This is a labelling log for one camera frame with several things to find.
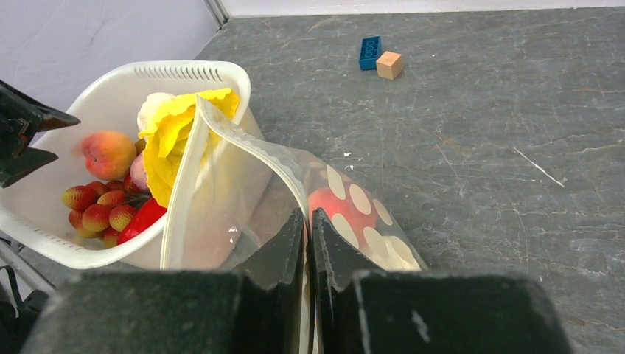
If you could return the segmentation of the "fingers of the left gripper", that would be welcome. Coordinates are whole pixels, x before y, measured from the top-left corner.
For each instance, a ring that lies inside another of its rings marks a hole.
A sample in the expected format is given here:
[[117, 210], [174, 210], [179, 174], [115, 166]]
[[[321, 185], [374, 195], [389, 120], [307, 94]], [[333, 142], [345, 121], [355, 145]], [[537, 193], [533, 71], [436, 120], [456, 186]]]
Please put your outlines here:
[[37, 133], [79, 125], [71, 114], [51, 108], [1, 82], [1, 187], [9, 187], [58, 159], [30, 147]]

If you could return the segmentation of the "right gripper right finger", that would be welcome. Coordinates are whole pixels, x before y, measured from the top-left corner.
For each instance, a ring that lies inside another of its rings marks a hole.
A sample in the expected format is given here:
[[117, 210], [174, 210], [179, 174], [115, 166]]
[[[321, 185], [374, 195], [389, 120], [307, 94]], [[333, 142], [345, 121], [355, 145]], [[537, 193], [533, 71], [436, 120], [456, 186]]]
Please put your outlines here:
[[321, 353], [364, 353], [353, 273], [380, 267], [343, 239], [325, 211], [312, 213], [312, 271]]

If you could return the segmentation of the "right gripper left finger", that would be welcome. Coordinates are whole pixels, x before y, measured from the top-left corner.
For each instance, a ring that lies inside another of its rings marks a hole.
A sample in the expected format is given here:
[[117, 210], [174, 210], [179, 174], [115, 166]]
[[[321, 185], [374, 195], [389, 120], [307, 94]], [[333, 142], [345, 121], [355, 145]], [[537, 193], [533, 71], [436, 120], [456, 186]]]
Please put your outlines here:
[[297, 353], [304, 216], [295, 208], [279, 231], [235, 269], [240, 292], [230, 353]]

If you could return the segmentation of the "white plastic basket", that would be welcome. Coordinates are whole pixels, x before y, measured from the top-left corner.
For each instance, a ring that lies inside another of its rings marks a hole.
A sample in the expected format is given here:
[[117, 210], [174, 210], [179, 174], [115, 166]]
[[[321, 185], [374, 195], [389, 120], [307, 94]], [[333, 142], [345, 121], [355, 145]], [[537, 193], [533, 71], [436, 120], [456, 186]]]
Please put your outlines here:
[[118, 187], [137, 156], [137, 115], [150, 94], [190, 94], [233, 89], [240, 97], [235, 122], [256, 128], [248, 109], [251, 81], [225, 61], [164, 60], [130, 63], [103, 75], [71, 105], [79, 124], [46, 133], [35, 146], [57, 159], [1, 190], [1, 230], [27, 248], [74, 269], [116, 261], [157, 268], [163, 223], [126, 246], [104, 246], [97, 238], [105, 214], [82, 227], [77, 214]]

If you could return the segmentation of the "clear polka dot zip bag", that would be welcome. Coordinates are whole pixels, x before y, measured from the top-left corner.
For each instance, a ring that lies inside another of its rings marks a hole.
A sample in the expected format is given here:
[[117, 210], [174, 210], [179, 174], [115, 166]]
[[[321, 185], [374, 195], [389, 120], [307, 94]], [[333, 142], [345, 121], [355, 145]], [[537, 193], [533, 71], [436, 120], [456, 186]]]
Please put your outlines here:
[[[309, 194], [330, 187], [344, 199], [350, 184], [357, 183], [311, 153], [254, 136], [197, 96], [170, 196], [160, 266], [238, 266], [274, 236], [293, 209], [311, 219]], [[367, 246], [357, 250], [385, 270], [423, 270], [425, 264], [391, 213], [361, 188], [371, 199], [377, 224], [365, 229]]]

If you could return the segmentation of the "pink toy peach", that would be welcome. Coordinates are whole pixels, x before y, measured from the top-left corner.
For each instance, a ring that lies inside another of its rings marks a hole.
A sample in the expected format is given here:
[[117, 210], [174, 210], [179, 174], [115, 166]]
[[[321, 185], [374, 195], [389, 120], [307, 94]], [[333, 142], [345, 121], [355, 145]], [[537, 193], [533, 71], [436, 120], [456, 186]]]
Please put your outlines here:
[[377, 214], [369, 195], [360, 186], [350, 184], [344, 199], [337, 197], [330, 187], [323, 187], [309, 194], [308, 202], [309, 211], [322, 208], [338, 233], [356, 249], [367, 246], [364, 231], [375, 228]]

